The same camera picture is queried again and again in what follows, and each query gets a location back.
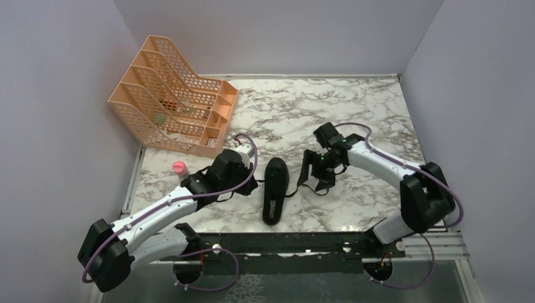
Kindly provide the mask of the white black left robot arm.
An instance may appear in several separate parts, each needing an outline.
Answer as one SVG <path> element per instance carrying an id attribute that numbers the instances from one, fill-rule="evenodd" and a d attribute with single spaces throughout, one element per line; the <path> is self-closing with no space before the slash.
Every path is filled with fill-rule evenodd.
<path id="1" fill-rule="evenodd" d="M 119 286 L 133 269 L 171 255 L 193 258 L 198 251 L 189 227 L 162 232 L 174 221 L 210 205 L 227 193 L 249 195 L 256 188 L 257 149 L 250 143 L 224 149 L 213 163 L 189 174 L 179 186 L 149 207 L 108 223 L 92 223 L 79 249 L 82 281 L 99 291 Z"/>

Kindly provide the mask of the black canvas sneaker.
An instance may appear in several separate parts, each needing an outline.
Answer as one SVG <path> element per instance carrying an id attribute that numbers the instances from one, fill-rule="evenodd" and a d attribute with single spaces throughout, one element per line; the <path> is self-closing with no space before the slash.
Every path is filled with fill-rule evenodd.
<path id="1" fill-rule="evenodd" d="M 264 171 L 262 221 L 265 224 L 276 225 L 281 220 L 289 182 L 286 162 L 278 157 L 270 159 Z"/>

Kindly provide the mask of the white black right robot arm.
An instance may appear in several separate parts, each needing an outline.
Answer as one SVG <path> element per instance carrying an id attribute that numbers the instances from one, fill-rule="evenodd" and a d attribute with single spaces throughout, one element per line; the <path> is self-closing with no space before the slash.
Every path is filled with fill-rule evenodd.
<path id="1" fill-rule="evenodd" d="M 326 152 L 305 150 L 297 184 L 313 177 L 318 181 L 316 191 L 328 190 L 336 183 L 336 168 L 343 166 L 365 170 L 397 189 L 400 210 L 365 232 L 365 251 L 379 257 L 398 239 L 434 227 L 457 203 L 437 164 L 420 165 L 387 153 L 369 142 L 371 129 L 366 131 L 365 136 L 343 136 L 330 122 L 317 128 L 314 136 Z"/>

